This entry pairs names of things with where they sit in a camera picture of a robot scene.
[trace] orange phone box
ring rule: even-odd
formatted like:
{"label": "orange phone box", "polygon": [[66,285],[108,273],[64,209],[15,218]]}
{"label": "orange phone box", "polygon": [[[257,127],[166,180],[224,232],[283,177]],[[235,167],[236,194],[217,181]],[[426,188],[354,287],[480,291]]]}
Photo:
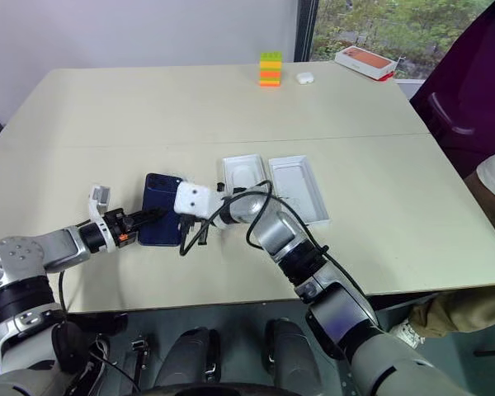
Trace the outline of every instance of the orange phone box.
{"label": "orange phone box", "polygon": [[384,81],[394,75],[397,62],[379,56],[356,46],[345,48],[336,53],[334,59],[338,64],[364,74],[374,80]]}

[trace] dark blue phone case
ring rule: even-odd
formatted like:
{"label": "dark blue phone case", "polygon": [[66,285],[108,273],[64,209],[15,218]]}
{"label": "dark blue phone case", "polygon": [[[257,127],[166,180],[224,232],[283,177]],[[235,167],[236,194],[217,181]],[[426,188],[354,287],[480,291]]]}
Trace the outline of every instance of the dark blue phone case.
{"label": "dark blue phone case", "polygon": [[180,215],[174,212],[174,200],[180,177],[149,173],[145,178],[143,210],[168,210],[158,221],[146,224],[139,230],[138,241],[146,246],[178,246],[182,240]]}

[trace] window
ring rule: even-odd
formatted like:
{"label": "window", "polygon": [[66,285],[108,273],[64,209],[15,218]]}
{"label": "window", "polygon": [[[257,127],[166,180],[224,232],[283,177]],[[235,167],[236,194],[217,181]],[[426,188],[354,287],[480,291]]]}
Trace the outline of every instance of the window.
{"label": "window", "polygon": [[492,0],[318,0],[310,60],[357,45],[400,60],[396,78],[425,79]]}

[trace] khaki pants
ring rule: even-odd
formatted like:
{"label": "khaki pants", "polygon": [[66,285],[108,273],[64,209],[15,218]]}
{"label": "khaki pants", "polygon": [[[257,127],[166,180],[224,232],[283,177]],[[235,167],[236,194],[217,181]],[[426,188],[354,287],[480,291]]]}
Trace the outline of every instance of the khaki pants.
{"label": "khaki pants", "polygon": [[413,306],[409,324],[422,337],[488,328],[495,324],[495,286],[444,292]]}

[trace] table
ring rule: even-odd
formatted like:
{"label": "table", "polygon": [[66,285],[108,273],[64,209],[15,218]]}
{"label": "table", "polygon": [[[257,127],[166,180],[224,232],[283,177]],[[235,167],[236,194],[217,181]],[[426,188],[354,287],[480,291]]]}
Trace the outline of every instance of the table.
{"label": "table", "polygon": [[[334,63],[283,70],[279,88],[259,87],[256,65],[53,71],[0,135],[0,238],[86,219],[94,182],[129,213],[148,172],[213,186],[224,157],[306,154],[332,220],[313,234],[367,294],[495,284],[495,232],[395,82]],[[303,71],[314,84],[294,81]],[[239,242],[246,229],[212,229],[186,257],[137,243],[94,256],[66,271],[67,304],[295,298],[271,259]]]}

